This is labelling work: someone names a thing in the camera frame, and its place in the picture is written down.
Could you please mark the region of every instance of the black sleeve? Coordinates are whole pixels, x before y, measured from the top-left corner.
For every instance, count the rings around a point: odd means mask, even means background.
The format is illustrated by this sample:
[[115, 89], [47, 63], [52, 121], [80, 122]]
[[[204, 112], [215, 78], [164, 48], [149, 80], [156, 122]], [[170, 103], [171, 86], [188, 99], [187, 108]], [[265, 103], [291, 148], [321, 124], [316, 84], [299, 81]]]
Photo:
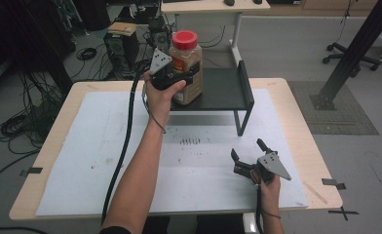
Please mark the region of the black sleeve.
[[131, 232], [124, 227], [111, 226], [103, 228], [99, 234], [131, 234]]

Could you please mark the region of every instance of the office chair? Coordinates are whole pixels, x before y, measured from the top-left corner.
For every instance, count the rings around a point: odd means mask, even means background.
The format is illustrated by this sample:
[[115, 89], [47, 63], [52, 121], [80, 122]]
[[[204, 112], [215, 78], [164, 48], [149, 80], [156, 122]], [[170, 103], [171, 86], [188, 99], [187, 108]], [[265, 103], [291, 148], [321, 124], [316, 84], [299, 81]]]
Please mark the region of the office chair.
[[[334, 42], [331, 45], [328, 45], [326, 49], [328, 51], [333, 51], [334, 48], [336, 48], [337, 50], [339, 50], [342, 53], [345, 53], [347, 51], [347, 48], [341, 46], [340, 44], [338, 44], [336, 42]], [[323, 58], [323, 63], [328, 64], [331, 59], [342, 59], [342, 58], [343, 58], [343, 54], [330, 55], [326, 58]], [[379, 65], [382, 64], [382, 61], [380, 61], [379, 59], [375, 59], [375, 58], [363, 57], [361, 60], [373, 64], [370, 67], [370, 70], [372, 70], [372, 71], [375, 71], [379, 67]], [[357, 76], [360, 71], [361, 71], [361, 66], [359, 64], [357, 64], [356, 67], [350, 73], [350, 77]]]

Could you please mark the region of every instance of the human arm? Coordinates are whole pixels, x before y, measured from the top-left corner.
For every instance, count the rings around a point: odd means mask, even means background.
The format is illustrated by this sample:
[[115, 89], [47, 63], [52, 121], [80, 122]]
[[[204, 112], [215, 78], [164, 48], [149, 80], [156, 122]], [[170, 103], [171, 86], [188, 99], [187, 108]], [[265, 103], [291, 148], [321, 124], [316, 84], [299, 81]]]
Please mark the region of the human arm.
[[280, 186], [280, 177], [277, 175], [268, 184], [261, 179], [261, 214], [265, 234], [285, 233], [279, 210]]
[[153, 118], [148, 119], [141, 142], [116, 188], [102, 228], [123, 226], [131, 233], [141, 233], [155, 192], [163, 129], [169, 120], [171, 99], [185, 82], [180, 81], [164, 91], [154, 89], [149, 72], [145, 72], [148, 106]]

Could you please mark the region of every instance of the white paper sheet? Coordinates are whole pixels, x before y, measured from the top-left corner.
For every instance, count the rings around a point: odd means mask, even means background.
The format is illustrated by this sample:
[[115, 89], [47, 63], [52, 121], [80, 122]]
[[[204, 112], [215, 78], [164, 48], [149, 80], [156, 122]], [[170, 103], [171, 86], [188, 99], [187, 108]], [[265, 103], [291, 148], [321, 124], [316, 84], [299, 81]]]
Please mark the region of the white paper sheet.
[[[230, 153], [234, 148], [241, 161], [254, 164], [264, 155], [256, 144], [258, 138], [279, 151], [292, 177], [292, 181], [281, 180], [280, 207], [308, 206], [272, 100], [267, 90], [253, 90], [253, 95], [255, 105], [243, 136], [237, 136], [232, 111], [172, 112], [151, 213], [253, 212], [256, 188], [249, 179], [233, 173]], [[128, 92], [85, 95], [36, 215], [101, 214], [125, 140], [128, 103]], [[134, 155], [147, 119], [137, 94], [131, 141], [120, 175]]]

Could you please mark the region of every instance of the floor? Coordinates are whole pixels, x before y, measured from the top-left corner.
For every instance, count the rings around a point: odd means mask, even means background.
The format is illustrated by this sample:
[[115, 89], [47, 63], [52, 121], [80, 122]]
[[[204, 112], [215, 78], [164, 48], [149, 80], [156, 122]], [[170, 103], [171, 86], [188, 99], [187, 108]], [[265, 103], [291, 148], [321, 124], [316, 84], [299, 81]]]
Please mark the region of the floor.
[[[363, 21], [362, 18], [349, 18], [339, 43], [347, 46]], [[325, 47], [339, 38], [342, 29], [340, 22], [341, 18], [244, 17], [239, 48], [246, 62], [248, 76], [283, 77], [289, 81], [327, 80], [337, 62], [322, 64], [322, 58], [333, 53], [326, 51]], [[232, 27], [227, 26], [221, 43], [204, 50], [205, 67], [233, 65], [226, 40], [232, 37], [232, 30]], [[213, 38], [219, 40], [221, 28], [203, 28], [197, 32], [200, 41], [207, 42]], [[79, 33], [76, 36], [77, 50], [102, 43], [94, 33], [89, 36]], [[213, 42], [200, 44], [211, 45]], [[368, 55], [380, 58], [382, 43], [376, 41]], [[94, 60], [87, 62], [74, 80], [89, 78], [90, 67], [92, 77], [99, 69], [99, 64], [100, 61], [95, 64]], [[72, 76], [81, 69], [82, 62], [73, 54], [66, 58], [64, 65]], [[101, 73], [106, 74], [110, 64], [102, 69], [104, 71]], [[379, 136], [313, 137], [332, 177], [345, 183], [347, 189], [340, 191], [344, 210], [359, 214], [348, 214], [346, 220], [343, 214], [329, 214], [327, 211], [283, 212], [282, 222], [286, 233], [382, 233], [382, 65], [378, 70], [371, 71], [368, 65], [362, 64], [359, 75], [348, 79], [346, 84]], [[23, 109], [21, 93], [19, 77], [10, 70], [0, 79], [0, 124]], [[22, 151], [32, 149], [25, 137], [15, 140], [12, 147]], [[18, 157], [9, 151], [7, 143], [0, 142], [0, 169]], [[46, 221], [9, 219], [10, 208], [25, 180], [19, 174], [29, 168], [34, 160], [35, 156], [26, 158], [0, 175], [0, 226], [27, 226], [48, 233], [97, 233], [100, 227], [98, 218]], [[173, 216], [169, 232], [193, 233], [195, 225], [192, 215]]]

